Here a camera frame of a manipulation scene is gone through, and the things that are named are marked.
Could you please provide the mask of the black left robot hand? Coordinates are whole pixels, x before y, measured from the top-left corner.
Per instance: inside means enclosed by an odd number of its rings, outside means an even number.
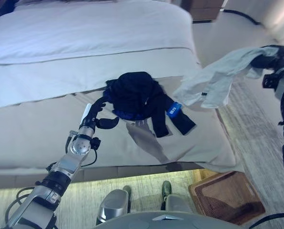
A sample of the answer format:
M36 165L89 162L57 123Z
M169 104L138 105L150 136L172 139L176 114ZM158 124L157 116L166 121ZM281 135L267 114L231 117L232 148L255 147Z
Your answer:
M96 100L93 104L87 104L79 129L83 126L90 127L94 131L96 127L99 129L114 128L119 122L119 117L116 117L114 119L97 118L97 114L103 110L103 108L106 106L106 102L108 102L108 98L104 96Z

